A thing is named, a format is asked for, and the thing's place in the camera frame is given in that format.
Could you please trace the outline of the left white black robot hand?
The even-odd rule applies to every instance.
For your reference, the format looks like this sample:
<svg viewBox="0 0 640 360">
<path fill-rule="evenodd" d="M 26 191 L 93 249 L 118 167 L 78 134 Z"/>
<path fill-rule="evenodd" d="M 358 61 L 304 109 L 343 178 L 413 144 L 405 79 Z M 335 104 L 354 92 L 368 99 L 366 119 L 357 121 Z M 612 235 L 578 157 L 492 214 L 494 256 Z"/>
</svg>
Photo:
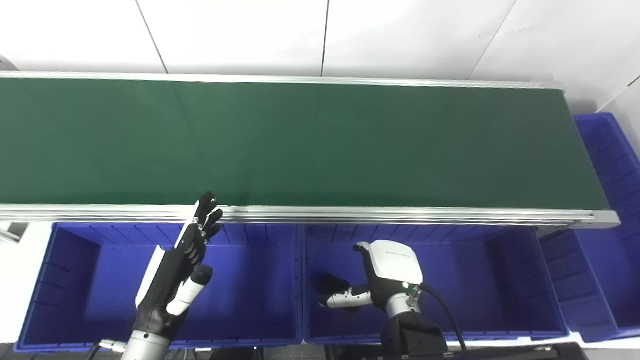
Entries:
<svg viewBox="0 0 640 360">
<path fill-rule="evenodd" d="M 174 245 L 154 248 L 135 297 L 134 332 L 173 341 L 191 303 L 213 276 L 213 269 L 203 262 L 210 240 L 222 229 L 222 216 L 215 194 L 206 191 Z"/>
</svg>

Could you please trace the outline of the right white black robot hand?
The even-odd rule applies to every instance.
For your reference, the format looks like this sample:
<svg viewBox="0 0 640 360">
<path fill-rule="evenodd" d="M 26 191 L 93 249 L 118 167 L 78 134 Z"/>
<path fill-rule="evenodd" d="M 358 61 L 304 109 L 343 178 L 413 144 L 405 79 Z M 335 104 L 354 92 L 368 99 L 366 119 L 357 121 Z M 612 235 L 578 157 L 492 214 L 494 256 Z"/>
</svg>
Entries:
<svg viewBox="0 0 640 360">
<path fill-rule="evenodd" d="M 353 250 L 362 257 L 366 284 L 349 282 L 323 273 L 320 276 L 320 306 L 350 309 L 364 306 L 384 310 L 389 319 L 402 313 L 422 313 L 419 301 L 424 276 L 418 256 L 406 244 L 378 239 L 360 241 Z"/>
</svg>

